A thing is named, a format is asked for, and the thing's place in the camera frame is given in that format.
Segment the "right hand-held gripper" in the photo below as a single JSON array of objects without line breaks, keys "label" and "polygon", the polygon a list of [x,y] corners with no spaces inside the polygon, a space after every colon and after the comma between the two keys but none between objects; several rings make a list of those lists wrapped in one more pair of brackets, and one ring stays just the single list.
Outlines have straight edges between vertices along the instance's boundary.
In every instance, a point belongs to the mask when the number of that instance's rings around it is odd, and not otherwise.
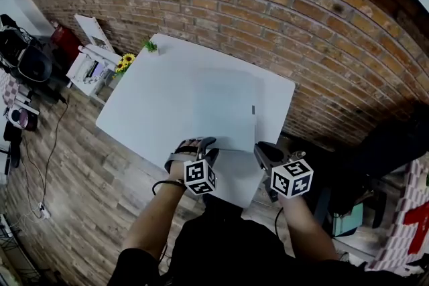
[{"label": "right hand-held gripper", "polygon": [[304,159],[305,151],[285,157],[275,144],[260,141],[254,145],[253,152],[260,168],[267,174],[263,184],[271,202],[277,202],[279,196],[290,199],[310,190],[314,170]]}]

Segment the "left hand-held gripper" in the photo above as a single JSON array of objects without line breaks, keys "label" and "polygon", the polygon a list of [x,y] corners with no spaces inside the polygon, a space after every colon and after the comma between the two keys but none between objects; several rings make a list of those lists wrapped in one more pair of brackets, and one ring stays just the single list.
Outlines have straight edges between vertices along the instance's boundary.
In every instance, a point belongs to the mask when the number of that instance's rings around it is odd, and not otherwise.
[{"label": "left hand-held gripper", "polygon": [[215,137],[196,137],[186,141],[186,147],[197,150],[196,157],[184,162],[184,184],[194,195],[207,194],[216,189],[217,177],[213,167],[219,149],[210,147],[215,142]]}]

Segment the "white sheet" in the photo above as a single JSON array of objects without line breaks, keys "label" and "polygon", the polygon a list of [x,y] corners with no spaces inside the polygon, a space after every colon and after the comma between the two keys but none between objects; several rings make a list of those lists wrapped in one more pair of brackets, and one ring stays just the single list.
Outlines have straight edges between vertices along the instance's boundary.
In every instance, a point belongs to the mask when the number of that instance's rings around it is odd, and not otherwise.
[{"label": "white sheet", "polygon": [[258,79],[239,70],[199,68],[192,82],[192,132],[219,149],[250,152],[255,143]]}]

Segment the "person's left forearm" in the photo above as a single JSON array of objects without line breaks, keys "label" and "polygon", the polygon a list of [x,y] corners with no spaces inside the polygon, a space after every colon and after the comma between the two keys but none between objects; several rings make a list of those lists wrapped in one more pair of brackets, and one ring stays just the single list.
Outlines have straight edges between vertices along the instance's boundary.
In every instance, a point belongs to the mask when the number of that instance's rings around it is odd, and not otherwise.
[{"label": "person's left forearm", "polygon": [[149,253],[155,260],[167,244],[174,213],[185,190],[163,184],[156,195],[131,225],[123,249],[138,248]]}]

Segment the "person's right forearm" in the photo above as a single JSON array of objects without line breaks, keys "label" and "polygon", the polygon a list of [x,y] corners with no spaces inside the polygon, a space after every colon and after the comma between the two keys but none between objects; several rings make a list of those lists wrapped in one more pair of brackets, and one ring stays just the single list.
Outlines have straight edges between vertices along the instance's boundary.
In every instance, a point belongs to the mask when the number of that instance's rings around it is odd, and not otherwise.
[{"label": "person's right forearm", "polygon": [[297,259],[304,261],[337,261],[332,239],[322,229],[301,196],[279,196],[288,225],[292,248]]}]

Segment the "person's left hand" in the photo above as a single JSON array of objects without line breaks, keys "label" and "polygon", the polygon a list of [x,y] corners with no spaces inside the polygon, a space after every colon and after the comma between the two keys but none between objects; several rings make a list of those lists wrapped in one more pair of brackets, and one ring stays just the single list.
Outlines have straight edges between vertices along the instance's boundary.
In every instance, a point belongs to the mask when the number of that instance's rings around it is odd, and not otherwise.
[{"label": "person's left hand", "polygon": [[169,158],[166,163],[166,169],[169,173],[169,180],[176,181],[184,179],[184,162],[197,156],[201,139],[188,139],[176,148],[173,157]]}]

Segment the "black wrist band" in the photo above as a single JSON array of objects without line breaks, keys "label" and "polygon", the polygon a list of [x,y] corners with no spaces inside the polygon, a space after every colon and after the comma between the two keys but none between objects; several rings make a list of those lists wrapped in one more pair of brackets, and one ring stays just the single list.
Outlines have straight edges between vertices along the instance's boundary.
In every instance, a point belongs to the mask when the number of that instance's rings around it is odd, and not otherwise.
[{"label": "black wrist band", "polygon": [[163,185],[163,184],[177,186],[179,188],[182,188],[183,190],[186,190],[186,186],[184,184],[184,180],[182,180],[182,179],[177,179],[177,180],[161,180],[161,181],[156,182],[152,186],[152,188],[151,188],[151,191],[152,191],[152,193],[153,193],[154,196],[156,195],[156,188],[158,186],[160,186],[160,185]]}]

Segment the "teal box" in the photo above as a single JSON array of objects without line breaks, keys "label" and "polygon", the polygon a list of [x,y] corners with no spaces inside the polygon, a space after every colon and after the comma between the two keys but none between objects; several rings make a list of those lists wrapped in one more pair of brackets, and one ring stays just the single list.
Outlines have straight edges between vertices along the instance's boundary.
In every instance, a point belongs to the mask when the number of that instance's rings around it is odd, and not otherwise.
[{"label": "teal box", "polygon": [[358,227],[363,223],[363,204],[357,204],[353,209],[340,215],[334,213],[332,221],[332,235],[334,237],[353,235]]}]

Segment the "person's black clothing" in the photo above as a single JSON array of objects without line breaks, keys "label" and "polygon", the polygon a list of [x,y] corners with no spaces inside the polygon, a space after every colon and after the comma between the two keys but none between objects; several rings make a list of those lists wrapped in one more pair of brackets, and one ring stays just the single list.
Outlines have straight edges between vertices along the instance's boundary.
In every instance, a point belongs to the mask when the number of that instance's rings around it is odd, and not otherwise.
[{"label": "person's black clothing", "polygon": [[212,206],[183,225],[165,275],[158,261],[123,249],[108,286],[429,286],[429,275],[365,271],[340,258],[297,259],[264,225]]}]

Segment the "yellow sunflower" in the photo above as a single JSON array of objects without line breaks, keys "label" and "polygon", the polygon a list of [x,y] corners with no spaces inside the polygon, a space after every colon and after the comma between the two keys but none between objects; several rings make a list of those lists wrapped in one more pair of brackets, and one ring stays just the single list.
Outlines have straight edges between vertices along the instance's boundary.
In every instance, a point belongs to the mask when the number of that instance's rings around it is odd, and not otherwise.
[{"label": "yellow sunflower", "polygon": [[124,54],[115,67],[115,77],[123,75],[135,61],[136,56],[131,53]]}]

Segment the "white wooden chair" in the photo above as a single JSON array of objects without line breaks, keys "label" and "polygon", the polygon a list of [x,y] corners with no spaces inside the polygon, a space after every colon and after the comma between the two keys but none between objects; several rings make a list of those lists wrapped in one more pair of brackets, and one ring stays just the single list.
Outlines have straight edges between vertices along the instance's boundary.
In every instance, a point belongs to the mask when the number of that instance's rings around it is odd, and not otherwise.
[{"label": "white wooden chair", "polygon": [[121,57],[114,51],[95,17],[76,14],[74,18],[89,43],[78,47],[78,55],[66,76],[71,85],[83,94],[105,104],[105,101],[98,97],[98,92],[115,73]]}]

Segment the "red and white box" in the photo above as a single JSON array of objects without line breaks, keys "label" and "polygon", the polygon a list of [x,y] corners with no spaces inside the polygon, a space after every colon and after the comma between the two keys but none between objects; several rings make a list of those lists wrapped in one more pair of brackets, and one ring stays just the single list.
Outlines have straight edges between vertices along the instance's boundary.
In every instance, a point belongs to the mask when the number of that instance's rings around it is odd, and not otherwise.
[{"label": "red and white box", "polygon": [[420,260],[429,246],[429,167],[419,160],[406,169],[406,186],[395,208],[387,240],[367,271],[391,271]]}]

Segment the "red fire extinguisher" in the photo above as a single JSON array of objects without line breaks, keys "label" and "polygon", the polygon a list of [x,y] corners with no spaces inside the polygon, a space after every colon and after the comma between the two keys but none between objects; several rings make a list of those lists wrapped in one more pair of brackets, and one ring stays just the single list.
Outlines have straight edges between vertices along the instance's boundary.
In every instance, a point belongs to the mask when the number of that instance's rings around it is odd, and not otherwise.
[{"label": "red fire extinguisher", "polygon": [[57,21],[51,21],[50,23],[54,28],[54,32],[51,35],[52,41],[66,53],[69,60],[74,60],[80,53],[78,49],[82,45],[80,40],[69,28],[64,27]]}]

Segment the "pink checkered cloth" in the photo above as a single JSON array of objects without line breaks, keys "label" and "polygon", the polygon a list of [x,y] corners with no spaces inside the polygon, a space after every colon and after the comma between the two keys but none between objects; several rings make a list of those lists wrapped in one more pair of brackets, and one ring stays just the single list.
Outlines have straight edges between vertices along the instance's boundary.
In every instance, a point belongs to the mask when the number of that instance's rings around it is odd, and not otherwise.
[{"label": "pink checkered cloth", "polygon": [[8,107],[12,107],[19,92],[19,82],[16,78],[0,69],[0,95]]}]

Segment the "black metal stand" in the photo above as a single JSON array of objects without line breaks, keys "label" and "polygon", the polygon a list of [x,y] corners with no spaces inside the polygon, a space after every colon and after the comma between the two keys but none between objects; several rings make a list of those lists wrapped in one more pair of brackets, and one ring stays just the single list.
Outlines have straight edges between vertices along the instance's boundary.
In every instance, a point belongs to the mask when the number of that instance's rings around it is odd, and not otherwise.
[{"label": "black metal stand", "polygon": [[3,266],[23,286],[29,286],[33,277],[38,276],[3,214],[0,214],[0,259]]}]

